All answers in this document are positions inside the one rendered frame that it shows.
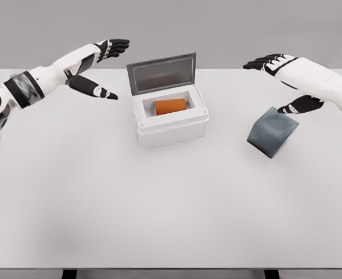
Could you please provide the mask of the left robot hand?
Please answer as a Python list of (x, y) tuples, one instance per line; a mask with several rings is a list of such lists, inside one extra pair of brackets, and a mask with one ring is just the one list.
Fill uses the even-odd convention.
[(130, 40), (106, 39), (84, 45), (55, 61), (52, 66), (62, 72), (71, 89), (94, 98), (117, 100), (118, 96), (81, 74), (108, 58), (117, 58), (129, 48)]

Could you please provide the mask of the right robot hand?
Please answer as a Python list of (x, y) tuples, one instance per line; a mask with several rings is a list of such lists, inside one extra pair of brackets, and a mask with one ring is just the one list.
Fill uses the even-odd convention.
[(320, 109), (329, 93), (328, 81), (336, 72), (307, 58), (275, 53), (247, 62), (246, 70), (268, 73), (304, 95), (277, 109), (280, 114), (302, 114)]

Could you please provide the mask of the dark grey cube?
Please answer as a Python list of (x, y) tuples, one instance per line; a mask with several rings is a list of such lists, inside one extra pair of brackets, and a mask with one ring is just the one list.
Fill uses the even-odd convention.
[(271, 107), (253, 124), (247, 142), (272, 159), (298, 126), (297, 121)]

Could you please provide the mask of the grey-lined box lid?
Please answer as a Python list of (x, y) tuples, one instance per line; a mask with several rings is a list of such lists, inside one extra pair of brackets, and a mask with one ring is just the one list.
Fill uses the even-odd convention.
[(196, 58), (194, 52), (127, 65), (131, 95), (194, 84)]

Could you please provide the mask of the orange cylinder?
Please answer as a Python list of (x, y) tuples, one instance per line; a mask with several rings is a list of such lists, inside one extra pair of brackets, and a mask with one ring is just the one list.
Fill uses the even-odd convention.
[(186, 99), (166, 99), (155, 102), (156, 115), (179, 112), (187, 109)]

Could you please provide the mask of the white box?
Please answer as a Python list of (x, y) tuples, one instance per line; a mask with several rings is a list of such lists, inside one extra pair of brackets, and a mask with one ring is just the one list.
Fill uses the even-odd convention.
[[(187, 108), (156, 115), (155, 102), (185, 99)], [(192, 140), (206, 134), (209, 113), (196, 85), (130, 97), (139, 146), (144, 149)]]

